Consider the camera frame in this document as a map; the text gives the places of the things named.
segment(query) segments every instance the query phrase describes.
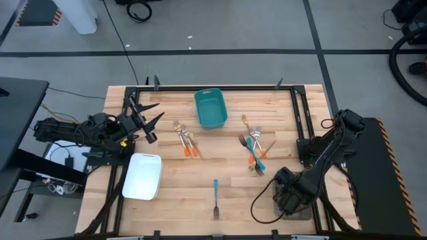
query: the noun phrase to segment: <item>gray floor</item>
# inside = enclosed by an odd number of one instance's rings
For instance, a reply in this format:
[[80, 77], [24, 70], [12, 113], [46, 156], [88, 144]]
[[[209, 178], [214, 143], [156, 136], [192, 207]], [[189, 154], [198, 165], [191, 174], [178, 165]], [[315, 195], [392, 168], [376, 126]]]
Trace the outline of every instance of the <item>gray floor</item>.
[[[0, 52], [121, 51], [102, 2], [91, 1], [99, 13], [95, 34], [79, 35], [62, 17], [56, 27], [12, 27]], [[0, 32], [18, 2], [0, 2]], [[382, 12], [395, 2], [310, 0], [322, 48], [390, 49], [402, 34], [383, 26]], [[107, 0], [128, 50], [314, 49], [300, 0], [163, 0], [150, 4], [152, 19], [137, 24], [128, 18], [125, 8]], [[391, 15], [387, 21], [398, 26]], [[423, 173], [427, 164], [423, 139], [427, 134], [424, 128], [427, 108], [399, 88], [385, 55], [325, 58], [338, 106], [384, 120], [419, 223], [426, 233], [427, 196], [423, 190], [427, 188], [427, 178]], [[140, 83], [146, 76], [157, 74], [162, 84], [277, 83], [281, 77], [288, 84], [323, 84], [316, 55], [164, 55], [130, 59]], [[403, 69], [423, 60], [423, 55], [404, 55], [399, 56], [398, 63]], [[54, 88], [94, 96], [104, 96], [108, 85], [135, 84], [125, 57], [0, 57], [0, 75], [47, 80]], [[411, 77], [410, 82], [427, 95], [425, 78]], [[103, 108], [102, 100], [50, 90], [44, 104], [80, 120]], [[40, 109], [34, 121], [48, 116]], [[29, 130], [21, 148], [41, 155], [46, 144], [36, 142], [31, 134]], [[26, 185], [20, 182], [17, 189]], [[0, 218], [2, 236], [45, 239], [73, 234], [79, 200], [35, 197], [29, 212], [38, 212], [40, 218], [30, 223], [12, 223], [22, 197], [23, 193], [14, 194]]]

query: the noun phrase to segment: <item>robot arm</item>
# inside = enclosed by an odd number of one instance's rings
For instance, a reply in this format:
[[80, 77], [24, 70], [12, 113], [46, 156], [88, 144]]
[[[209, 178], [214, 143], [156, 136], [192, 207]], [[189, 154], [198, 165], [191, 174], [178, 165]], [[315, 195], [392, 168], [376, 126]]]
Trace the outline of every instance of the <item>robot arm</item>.
[[274, 180], [280, 186], [280, 190], [273, 199], [278, 204], [279, 210], [291, 215], [310, 207], [318, 197], [323, 202], [328, 201], [321, 197], [324, 176], [333, 164], [343, 163], [345, 159], [354, 155], [347, 147], [364, 128], [361, 116], [348, 109], [338, 112], [333, 127], [324, 136], [311, 139], [307, 146], [306, 151], [314, 159], [313, 165], [297, 175], [287, 167], [281, 168], [276, 173]]
[[137, 104], [135, 97], [129, 95], [124, 99], [125, 106], [131, 109], [130, 114], [126, 112], [114, 116], [106, 113], [97, 113], [89, 116], [82, 123], [66, 123], [48, 118], [38, 121], [34, 128], [34, 137], [42, 142], [55, 142], [65, 140], [76, 143], [77, 146], [88, 146], [102, 149], [109, 156], [121, 156], [126, 152], [125, 141], [132, 141], [139, 137], [134, 135], [142, 129], [149, 143], [157, 140], [152, 131], [164, 112], [149, 123], [140, 113], [157, 105], [143, 106]]

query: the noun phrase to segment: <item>teal plastic bin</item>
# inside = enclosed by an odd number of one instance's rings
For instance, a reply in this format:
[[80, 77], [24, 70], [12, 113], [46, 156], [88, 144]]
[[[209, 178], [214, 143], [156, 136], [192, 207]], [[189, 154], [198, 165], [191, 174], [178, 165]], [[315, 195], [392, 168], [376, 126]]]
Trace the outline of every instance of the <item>teal plastic bin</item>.
[[228, 115], [221, 90], [213, 88], [197, 91], [194, 99], [199, 123], [203, 129], [210, 130], [224, 126]]

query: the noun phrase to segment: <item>orange and black stripe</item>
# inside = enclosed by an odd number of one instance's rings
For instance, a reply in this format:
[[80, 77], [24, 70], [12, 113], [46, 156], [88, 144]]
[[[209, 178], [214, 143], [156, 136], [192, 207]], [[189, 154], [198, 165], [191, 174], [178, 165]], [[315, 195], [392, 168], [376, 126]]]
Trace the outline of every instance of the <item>orange and black stripe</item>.
[[[346, 167], [343, 167], [344, 171], [348, 173], [348, 170]], [[353, 207], [356, 208], [356, 199], [354, 198], [354, 192], [353, 192], [353, 188], [352, 188], [352, 183], [350, 182], [349, 179], [347, 179], [347, 184], [348, 184], [348, 189], [350, 190], [350, 195], [352, 196], [352, 201], [353, 201]], [[358, 214], [356, 213], [356, 218], [358, 220], [358, 224], [359, 224], [359, 230], [362, 230], [362, 226], [360, 224], [360, 219]]]
[[25, 1], [24, 6], [22, 7], [22, 11], [18, 16], [18, 19], [16, 20], [15, 26], [19, 27], [19, 21], [21, 20], [22, 14], [24, 14], [25, 8], [27, 8], [28, 1]]
[[56, 9], [56, 13], [55, 13], [55, 16], [53, 17], [53, 22], [52, 22], [53, 26], [58, 25], [61, 16], [62, 16], [62, 11], [59, 9]]
[[386, 129], [384, 128], [384, 124], [382, 122], [381, 119], [377, 118], [376, 119], [378, 121], [378, 123], [380, 124], [380, 128], [381, 128], [381, 132], [382, 132], [382, 136], [384, 138], [384, 141], [386, 143], [387, 146], [387, 151], [388, 154], [390, 155], [390, 160], [392, 160], [392, 164], [393, 164], [393, 168], [394, 168], [394, 172], [396, 173], [396, 178], [400, 184], [400, 190], [402, 190], [402, 194], [403, 194], [403, 198], [405, 198], [405, 202], [406, 202], [406, 206], [408, 207], [408, 212], [411, 216], [412, 219], [412, 223], [414, 224], [414, 228], [415, 228], [415, 232], [421, 236], [421, 229], [420, 229], [420, 225], [418, 224], [418, 221], [416, 220], [416, 216], [415, 216], [415, 212], [414, 212], [414, 208], [412, 207], [411, 201], [409, 199], [409, 194], [406, 191], [405, 188], [405, 184], [403, 182], [403, 178], [402, 175], [400, 174], [399, 171], [399, 166], [396, 162], [396, 159], [394, 158], [394, 154], [393, 154], [393, 150], [392, 150], [392, 146], [390, 144], [390, 140], [388, 140], [387, 137], [387, 132]]

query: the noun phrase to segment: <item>wooden table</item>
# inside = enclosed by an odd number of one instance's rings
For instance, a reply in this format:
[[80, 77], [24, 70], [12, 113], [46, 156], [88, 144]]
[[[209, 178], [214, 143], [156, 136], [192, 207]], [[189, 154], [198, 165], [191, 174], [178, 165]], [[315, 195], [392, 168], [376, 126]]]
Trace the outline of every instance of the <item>wooden table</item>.
[[[308, 105], [316, 135], [326, 131], [320, 121], [330, 118], [328, 104], [321, 85], [305, 85]], [[123, 105], [125, 87], [109, 87], [104, 112], [118, 115]], [[228, 110], [228, 120], [221, 129], [203, 130], [197, 121], [193, 100], [194, 92], [147, 92], [140, 95], [145, 105], [160, 103], [144, 111], [147, 120], [165, 111], [156, 125], [158, 140], [148, 144], [144, 137], [137, 140], [137, 153], [160, 155], [163, 173], [158, 196], [153, 201], [125, 199], [121, 215], [120, 235], [269, 235], [272, 229], [279, 234], [315, 233], [313, 220], [278, 221], [264, 225], [256, 223], [250, 215], [254, 197], [267, 185], [276, 171], [286, 166], [301, 171], [302, 165], [296, 151], [296, 121], [290, 94], [283, 91], [223, 91]], [[300, 112], [301, 100], [298, 99]], [[238, 135], [247, 134], [241, 115], [246, 114], [250, 125], [262, 126], [260, 142], [276, 144], [268, 153], [265, 177], [248, 171], [248, 150], [240, 145]], [[191, 136], [203, 154], [203, 159], [186, 157], [173, 120], [187, 125]], [[303, 120], [305, 136], [307, 128]], [[105, 201], [111, 167], [100, 167], [87, 180], [76, 232], [85, 229]], [[214, 221], [214, 179], [219, 181], [220, 220]], [[358, 228], [346, 178], [335, 168], [326, 175], [330, 201], [342, 217]], [[254, 206], [254, 215], [262, 220], [275, 219], [272, 187]], [[322, 227], [326, 228], [323, 211]], [[112, 230], [115, 205], [110, 211], [108, 230]]]

